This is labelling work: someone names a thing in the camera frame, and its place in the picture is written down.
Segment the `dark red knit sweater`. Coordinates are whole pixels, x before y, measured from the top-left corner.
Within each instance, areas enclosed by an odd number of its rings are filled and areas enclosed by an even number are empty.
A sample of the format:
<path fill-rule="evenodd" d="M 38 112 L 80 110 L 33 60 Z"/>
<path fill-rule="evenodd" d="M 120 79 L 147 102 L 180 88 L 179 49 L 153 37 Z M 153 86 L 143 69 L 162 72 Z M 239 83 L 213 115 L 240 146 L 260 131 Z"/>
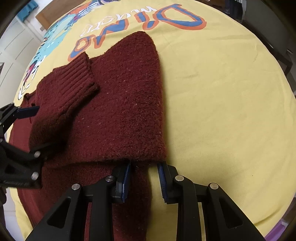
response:
<path fill-rule="evenodd" d="M 142 31 L 123 38 L 103 55 L 80 54 L 45 76 L 22 107 L 38 106 L 32 118 L 13 124 L 10 144 L 45 148 L 41 189 L 19 189 L 32 226 L 74 183 L 96 183 L 131 161 L 126 205 L 115 205 L 115 240 L 145 240 L 151 207 L 149 164 L 163 161 L 162 78 L 151 37 Z"/>

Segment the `white wardrobe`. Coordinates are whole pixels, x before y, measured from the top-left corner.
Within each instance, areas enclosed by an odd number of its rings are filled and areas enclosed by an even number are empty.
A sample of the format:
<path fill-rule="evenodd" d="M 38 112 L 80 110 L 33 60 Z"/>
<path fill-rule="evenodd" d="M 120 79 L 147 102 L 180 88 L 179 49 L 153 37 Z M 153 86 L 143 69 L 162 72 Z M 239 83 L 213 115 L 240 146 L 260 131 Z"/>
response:
<path fill-rule="evenodd" d="M 13 102 L 23 74 L 43 39 L 44 29 L 34 16 L 15 17 L 1 37 L 1 106 Z"/>

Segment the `teal hanging cloth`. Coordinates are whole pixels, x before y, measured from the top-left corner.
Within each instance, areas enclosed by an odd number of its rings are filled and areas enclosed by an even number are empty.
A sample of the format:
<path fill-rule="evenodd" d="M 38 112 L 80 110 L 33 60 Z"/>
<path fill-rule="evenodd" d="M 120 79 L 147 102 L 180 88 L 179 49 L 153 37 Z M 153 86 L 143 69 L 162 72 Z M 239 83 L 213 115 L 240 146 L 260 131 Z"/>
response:
<path fill-rule="evenodd" d="M 31 0 L 29 1 L 17 14 L 18 19 L 21 22 L 24 22 L 28 16 L 36 9 L 38 8 L 38 4 Z"/>

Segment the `wooden headboard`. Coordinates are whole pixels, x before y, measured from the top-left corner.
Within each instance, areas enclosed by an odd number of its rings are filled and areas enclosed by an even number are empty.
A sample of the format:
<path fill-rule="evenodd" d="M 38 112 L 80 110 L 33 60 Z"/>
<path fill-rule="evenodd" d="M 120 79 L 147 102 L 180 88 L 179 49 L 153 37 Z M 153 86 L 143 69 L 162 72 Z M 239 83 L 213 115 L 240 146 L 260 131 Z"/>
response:
<path fill-rule="evenodd" d="M 48 3 L 36 16 L 41 31 L 48 30 L 56 21 L 75 20 L 80 12 L 87 8 L 91 1 L 56 0 Z"/>

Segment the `yellow dinosaur print bedspread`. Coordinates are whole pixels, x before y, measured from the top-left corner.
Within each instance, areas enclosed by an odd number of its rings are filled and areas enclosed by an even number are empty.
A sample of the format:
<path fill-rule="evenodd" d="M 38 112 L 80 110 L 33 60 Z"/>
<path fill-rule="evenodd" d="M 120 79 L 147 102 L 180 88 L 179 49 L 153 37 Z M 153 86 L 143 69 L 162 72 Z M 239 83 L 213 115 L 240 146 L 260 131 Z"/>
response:
<path fill-rule="evenodd" d="M 165 161 L 197 184 L 217 183 L 267 235 L 295 195 L 295 96 L 259 39 L 198 1 L 91 1 L 56 21 L 23 74 L 15 102 L 82 53 L 103 55 L 135 32 L 156 47 L 162 78 Z M 147 179 L 145 240 L 174 240 L 177 206 L 161 196 L 156 162 Z M 11 190 L 23 237 L 33 227 Z"/>

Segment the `grey chair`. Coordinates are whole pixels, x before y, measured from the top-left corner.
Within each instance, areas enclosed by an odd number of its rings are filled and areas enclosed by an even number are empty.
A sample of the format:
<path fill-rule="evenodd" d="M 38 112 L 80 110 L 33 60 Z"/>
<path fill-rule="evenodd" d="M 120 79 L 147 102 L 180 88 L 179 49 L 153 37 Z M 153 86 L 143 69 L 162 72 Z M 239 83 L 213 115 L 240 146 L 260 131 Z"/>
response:
<path fill-rule="evenodd" d="M 286 66 L 285 76 L 293 63 L 287 53 L 294 28 L 274 1 L 246 1 L 242 25 L 255 34 L 274 58 Z"/>

